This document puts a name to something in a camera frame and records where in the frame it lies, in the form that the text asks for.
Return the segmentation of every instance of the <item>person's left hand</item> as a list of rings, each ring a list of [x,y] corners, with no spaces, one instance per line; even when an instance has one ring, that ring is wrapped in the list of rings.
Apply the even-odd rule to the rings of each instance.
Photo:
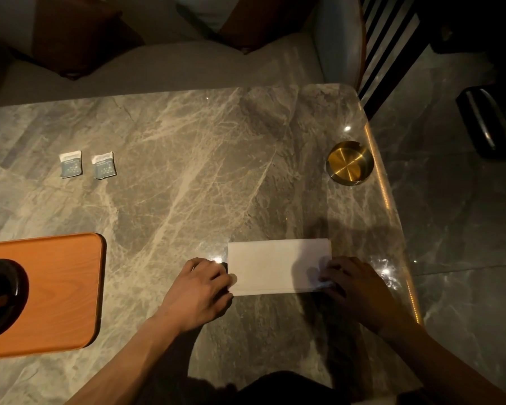
[[[232,294],[223,289],[231,284],[232,278],[221,264],[192,258],[170,286],[154,317],[168,319],[179,333],[202,326],[227,307]]]

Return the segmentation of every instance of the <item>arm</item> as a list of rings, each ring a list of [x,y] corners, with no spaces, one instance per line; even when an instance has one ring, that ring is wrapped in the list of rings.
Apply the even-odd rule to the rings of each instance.
[[[229,305],[232,294],[223,290],[231,282],[222,265],[204,258],[189,260],[154,316],[66,405],[132,403],[174,339],[214,320]]]
[[[328,263],[320,279],[354,318],[383,338],[441,403],[506,404],[506,394],[433,340],[395,301],[383,279],[355,257]]]

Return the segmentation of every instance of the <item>hand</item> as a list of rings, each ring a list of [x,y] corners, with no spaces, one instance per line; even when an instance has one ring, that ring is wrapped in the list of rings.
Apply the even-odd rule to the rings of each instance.
[[[232,294],[226,287],[231,283],[222,265],[192,258],[170,286],[154,317],[169,319],[179,333],[202,326],[227,307]]]
[[[330,260],[319,279],[333,281],[336,286],[325,288],[324,292],[373,333],[383,336],[388,329],[391,332],[412,319],[373,267],[356,257]]]

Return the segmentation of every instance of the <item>cushion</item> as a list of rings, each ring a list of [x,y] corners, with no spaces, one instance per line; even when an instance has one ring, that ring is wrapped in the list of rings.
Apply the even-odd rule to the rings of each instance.
[[[175,0],[226,44],[249,52],[297,32],[318,0]]]
[[[73,82],[29,62],[15,61],[0,90],[0,106],[184,89],[323,82],[308,33],[288,35],[248,55],[202,40],[138,47]]]
[[[102,0],[0,0],[0,40],[70,78],[112,54],[120,11]]]

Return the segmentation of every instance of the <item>gold ashtray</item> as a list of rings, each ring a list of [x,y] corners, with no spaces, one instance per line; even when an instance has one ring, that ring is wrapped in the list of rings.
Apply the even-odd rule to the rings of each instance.
[[[341,185],[359,185],[366,180],[375,162],[369,149],[359,142],[346,140],[332,148],[326,159],[328,175]]]

